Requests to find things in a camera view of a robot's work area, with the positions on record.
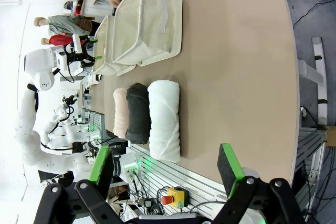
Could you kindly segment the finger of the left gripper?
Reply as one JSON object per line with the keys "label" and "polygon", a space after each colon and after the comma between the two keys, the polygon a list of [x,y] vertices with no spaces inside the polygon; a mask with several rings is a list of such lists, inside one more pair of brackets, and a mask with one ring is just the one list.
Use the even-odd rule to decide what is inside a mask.
{"label": "finger of the left gripper", "polygon": [[97,39],[92,39],[89,36],[80,36],[80,43],[82,46],[93,47],[97,42]]}
{"label": "finger of the left gripper", "polygon": [[83,58],[80,61],[80,66],[82,68],[92,67],[95,64],[95,62],[100,59],[101,59],[101,56],[96,56],[96,57],[90,56],[90,57]]}

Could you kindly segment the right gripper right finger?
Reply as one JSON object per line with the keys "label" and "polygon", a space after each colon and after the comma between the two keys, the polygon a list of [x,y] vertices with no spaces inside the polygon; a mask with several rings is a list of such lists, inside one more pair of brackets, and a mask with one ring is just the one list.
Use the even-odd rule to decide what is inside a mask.
{"label": "right gripper right finger", "polygon": [[265,223],[305,223],[288,181],[246,175],[229,143],[219,147],[217,168],[228,200],[212,223],[240,223],[247,209],[260,212]]}

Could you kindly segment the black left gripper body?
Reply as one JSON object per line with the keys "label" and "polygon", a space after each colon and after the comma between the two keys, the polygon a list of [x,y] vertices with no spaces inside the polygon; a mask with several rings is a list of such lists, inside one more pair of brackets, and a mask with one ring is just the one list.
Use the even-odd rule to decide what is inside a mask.
{"label": "black left gripper body", "polygon": [[81,46],[82,53],[75,52],[75,48],[72,44],[65,46],[65,53],[69,63],[74,61],[84,61],[87,57],[87,50],[85,46]]}

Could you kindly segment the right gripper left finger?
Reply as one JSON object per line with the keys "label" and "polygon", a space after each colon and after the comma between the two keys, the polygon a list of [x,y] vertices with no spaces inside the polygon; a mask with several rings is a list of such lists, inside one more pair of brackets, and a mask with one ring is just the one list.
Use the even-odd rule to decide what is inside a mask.
{"label": "right gripper left finger", "polygon": [[103,146],[88,179],[67,187],[53,183],[45,188],[34,223],[73,223],[83,217],[90,217],[94,223],[123,223],[106,202],[113,171],[111,149]]}

